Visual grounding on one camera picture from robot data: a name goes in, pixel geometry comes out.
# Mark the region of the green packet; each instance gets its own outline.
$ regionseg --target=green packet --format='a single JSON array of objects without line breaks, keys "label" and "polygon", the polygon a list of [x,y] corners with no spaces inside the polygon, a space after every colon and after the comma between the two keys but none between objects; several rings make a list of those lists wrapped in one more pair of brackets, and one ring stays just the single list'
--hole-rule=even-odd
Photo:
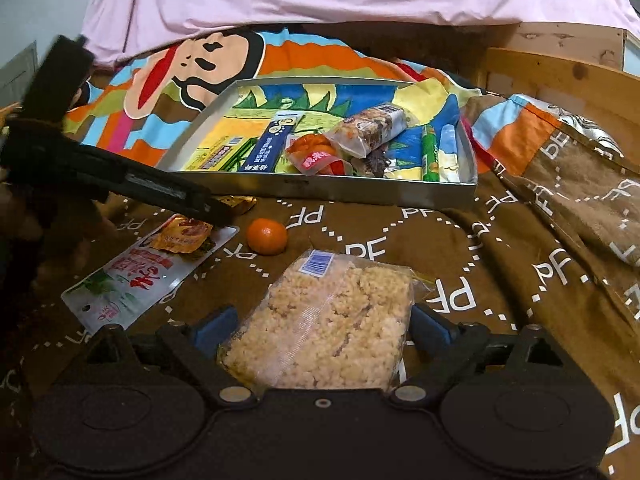
[{"label": "green packet", "polygon": [[422,128],[422,180],[439,182],[438,142],[433,126],[425,124]]}]

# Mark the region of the plastic bag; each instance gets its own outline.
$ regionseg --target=plastic bag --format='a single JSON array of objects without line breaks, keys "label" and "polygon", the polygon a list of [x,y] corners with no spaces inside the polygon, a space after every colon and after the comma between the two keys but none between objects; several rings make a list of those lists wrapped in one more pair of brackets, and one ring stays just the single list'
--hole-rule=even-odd
[{"label": "plastic bag", "polygon": [[384,103],[347,117],[325,135],[350,155],[365,158],[377,147],[405,131],[409,122],[404,108]]},{"label": "plastic bag", "polygon": [[338,151],[323,134],[306,134],[291,139],[287,159],[305,175],[351,175],[351,164],[338,156]]},{"label": "plastic bag", "polygon": [[238,232],[237,227],[217,229],[190,254],[151,247],[158,231],[177,216],[62,293],[62,301],[92,335],[108,323],[128,328]]},{"label": "plastic bag", "polygon": [[221,345],[219,361],[257,390],[386,389],[417,283],[407,267],[307,251]]}]

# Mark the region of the barcode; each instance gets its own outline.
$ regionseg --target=barcode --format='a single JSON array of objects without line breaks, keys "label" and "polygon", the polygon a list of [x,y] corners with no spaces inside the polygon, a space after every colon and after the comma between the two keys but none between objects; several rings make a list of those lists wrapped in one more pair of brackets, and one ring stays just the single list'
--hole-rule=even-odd
[{"label": "barcode", "polygon": [[300,272],[315,276],[316,278],[322,278],[326,274],[326,270],[331,265],[331,260],[334,259],[333,253],[325,253],[324,251],[311,251],[309,258],[305,264],[300,267]]},{"label": "barcode", "polygon": [[393,112],[399,112],[401,108],[395,107],[393,105],[380,105],[376,107],[378,110],[382,110],[383,112],[388,112],[392,114]]}]

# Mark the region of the yellow snack wrapper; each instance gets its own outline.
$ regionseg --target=yellow snack wrapper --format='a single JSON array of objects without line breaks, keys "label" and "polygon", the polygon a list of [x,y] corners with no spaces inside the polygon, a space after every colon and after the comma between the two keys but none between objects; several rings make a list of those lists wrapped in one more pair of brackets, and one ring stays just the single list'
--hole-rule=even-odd
[{"label": "yellow snack wrapper", "polygon": [[206,222],[182,215],[169,222],[151,241],[150,247],[171,253],[193,253],[211,234],[212,226]]},{"label": "yellow snack wrapper", "polygon": [[203,139],[183,169],[186,171],[239,171],[259,136],[255,133],[246,134],[242,128],[238,131],[238,124],[235,121],[237,120],[223,117]]},{"label": "yellow snack wrapper", "polygon": [[255,196],[245,195],[225,195],[218,197],[218,200],[233,208],[236,216],[243,215],[258,203],[258,199]]}]

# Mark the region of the mandarin orange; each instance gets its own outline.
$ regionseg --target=mandarin orange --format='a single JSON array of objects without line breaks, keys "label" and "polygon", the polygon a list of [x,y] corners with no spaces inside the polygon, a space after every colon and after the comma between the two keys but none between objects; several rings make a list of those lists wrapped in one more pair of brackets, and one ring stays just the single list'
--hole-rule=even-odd
[{"label": "mandarin orange", "polygon": [[246,243],[263,256],[280,254],[287,246],[287,229],[275,220],[257,218],[246,230]]}]

